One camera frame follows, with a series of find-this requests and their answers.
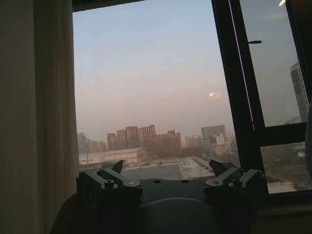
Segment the hazy sky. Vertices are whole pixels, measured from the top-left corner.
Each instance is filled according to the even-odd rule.
[[[285,9],[277,5],[256,19],[263,30],[284,27]],[[251,34],[264,40],[259,48],[270,41],[265,51],[252,50],[266,124],[298,116],[289,75],[293,48],[281,46],[282,55],[264,59],[284,35]],[[233,131],[210,0],[147,0],[74,13],[74,47],[77,129],[88,138],[106,141],[107,133],[151,124],[157,134],[175,129],[189,136],[219,124]]]

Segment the beige curtain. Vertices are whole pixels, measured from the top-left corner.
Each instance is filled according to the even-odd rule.
[[[40,214],[47,233],[76,190],[78,147],[71,0],[34,0]]]
[[[72,1],[5,0],[0,15],[0,233],[49,233],[78,173]]]

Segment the window frame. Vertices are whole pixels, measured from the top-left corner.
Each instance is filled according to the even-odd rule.
[[[73,12],[142,0],[73,0]],[[261,147],[305,141],[307,124],[266,127],[239,0],[211,0],[232,112],[240,165],[264,171]],[[298,5],[286,2],[307,95],[312,93],[312,56]],[[266,205],[311,202],[312,190],[268,194]]]
[[[304,142],[307,127],[306,122],[269,127],[265,126],[240,1],[228,0],[228,3],[233,17],[233,25],[236,32],[237,46],[241,55],[243,74],[245,76],[246,82],[246,92],[249,96],[251,117],[253,118],[254,134],[258,146],[263,147]],[[298,39],[298,34],[300,32],[298,32],[297,29],[298,24],[295,24],[296,17],[295,14],[293,14],[294,5],[296,5],[296,3],[294,3],[293,0],[286,1],[288,18],[290,21],[292,35],[298,54],[299,65],[302,70],[302,77],[305,83],[307,96],[310,97],[312,91],[312,81],[307,74],[310,74],[311,72],[308,66],[308,64],[311,64],[311,57],[303,55],[306,47],[301,43],[302,37],[301,40]],[[262,158],[262,155],[255,154],[254,157],[257,158],[257,162],[260,162],[260,159],[258,157]],[[295,204],[311,202],[311,198],[312,190],[305,190],[288,193],[269,194],[267,202],[268,205],[290,203]]]

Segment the window handle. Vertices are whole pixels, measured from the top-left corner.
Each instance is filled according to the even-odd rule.
[[[251,40],[248,42],[248,44],[261,44],[262,41],[261,40]]]

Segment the red brick building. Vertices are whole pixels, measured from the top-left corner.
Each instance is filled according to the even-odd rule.
[[[87,139],[86,145],[87,145],[87,152],[90,154],[106,151],[106,146],[103,141]]]
[[[156,155],[156,133],[155,125],[142,127],[139,129],[139,141],[141,147],[146,149],[147,157]]]
[[[128,149],[140,147],[137,126],[126,127],[126,135],[127,135]]]
[[[118,130],[117,134],[110,133],[107,144],[109,151],[143,147],[149,158],[171,157],[182,152],[180,133],[171,130],[167,134],[156,135],[154,125],[142,128],[131,126]]]
[[[117,130],[116,133],[116,150],[128,149],[127,130]]]
[[[116,150],[116,134],[115,133],[109,133],[107,134],[107,150]]]

